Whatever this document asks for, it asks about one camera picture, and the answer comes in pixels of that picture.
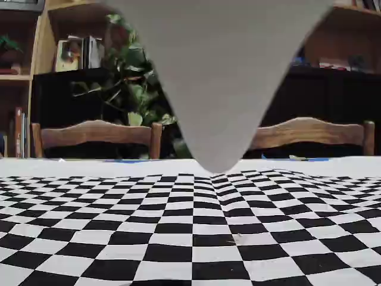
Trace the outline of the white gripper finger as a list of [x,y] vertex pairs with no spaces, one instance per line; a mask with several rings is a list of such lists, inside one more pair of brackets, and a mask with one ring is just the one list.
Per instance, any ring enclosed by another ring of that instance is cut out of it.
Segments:
[[333,1],[105,1],[137,31],[193,158],[230,170]]

